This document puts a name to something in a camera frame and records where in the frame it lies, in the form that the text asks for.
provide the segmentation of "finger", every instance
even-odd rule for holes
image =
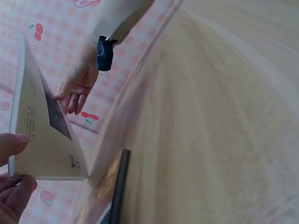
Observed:
[[[88,66],[83,62],[78,63],[77,67],[73,67],[64,79],[59,93],[55,96],[56,100],[64,100],[70,94],[71,90],[79,85],[87,72]]]
[[[70,105],[70,100],[71,100],[71,96],[72,94],[69,94],[62,102],[61,102],[61,106],[62,109],[65,113],[67,113],[67,109],[69,108]]]
[[[37,187],[33,177],[25,175],[18,186],[10,194],[5,204],[15,213],[18,220],[25,210],[29,199]]]
[[[69,105],[69,109],[68,109],[68,113],[74,113],[75,109],[78,105],[78,101],[79,101],[80,96],[78,94],[74,94],[71,96],[71,100],[70,100],[70,105]]]
[[[0,192],[17,185],[21,180],[15,178],[8,178],[8,174],[0,175]]]
[[[14,189],[16,188],[17,186],[14,186],[14,187],[10,187],[4,191],[2,191],[0,193],[0,202],[2,203],[5,203],[6,200],[8,199],[8,197],[11,195],[11,193],[14,191]]]
[[[0,167],[7,163],[9,156],[21,153],[28,142],[29,137],[26,134],[0,134]]]
[[[81,95],[80,96],[79,101],[78,101],[78,105],[77,105],[76,110],[75,110],[75,115],[78,115],[81,112],[86,100],[87,100],[87,95]]]
[[[0,202],[0,217],[1,223],[5,224],[15,224],[17,221],[14,212],[2,202]]]

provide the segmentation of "human hand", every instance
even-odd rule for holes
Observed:
[[[96,46],[86,41],[59,87],[56,100],[65,113],[78,115],[98,78]]]
[[[0,167],[7,164],[11,155],[21,153],[28,144],[25,134],[0,134]],[[31,194],[37,183],[33,177],[25,175],[21,179],[8,178],[7,173],[0,175],[0,222],[3,224],[19,223]]]

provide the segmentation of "book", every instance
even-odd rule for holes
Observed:
[[[9,177],[26,174],[37,180],[88,177],[83,149],[23,33],[19,36],[19,74],[9,132],[29,135],[26,149],[8,160]]]

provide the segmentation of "white sleeve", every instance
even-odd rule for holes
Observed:
[[[154,0],[102,0],[87,32],[88,40],[96,45],[99,36],[116,39],[116,45],[129,34]]]

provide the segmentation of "dark edge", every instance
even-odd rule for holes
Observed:
[[[126,186],[130,156],[131,151],[128,149],[123,149],[121,153],[121,162],[117,174],[115,190],[110,209],[111,215],[109,219],[109,224],[119,224],[121,220],[121,206]]]

